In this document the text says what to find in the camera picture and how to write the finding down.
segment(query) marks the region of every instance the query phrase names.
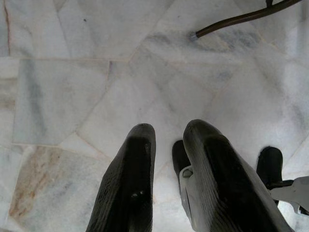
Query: marble floor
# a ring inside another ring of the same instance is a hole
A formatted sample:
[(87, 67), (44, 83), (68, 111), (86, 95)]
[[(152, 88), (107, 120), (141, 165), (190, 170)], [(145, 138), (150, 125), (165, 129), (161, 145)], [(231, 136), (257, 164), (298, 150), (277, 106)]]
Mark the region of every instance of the marble floor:
[[(84, 232), (129, 130), (156, 132), (153, 232), (192, 232), (171, 162), (195, 118), (252, 166), (309, 175), (309, 3), (188, 34), (264, 0), (0, 0), (0, 232)], [(296, 232), (309, 217), (280, 203)]]

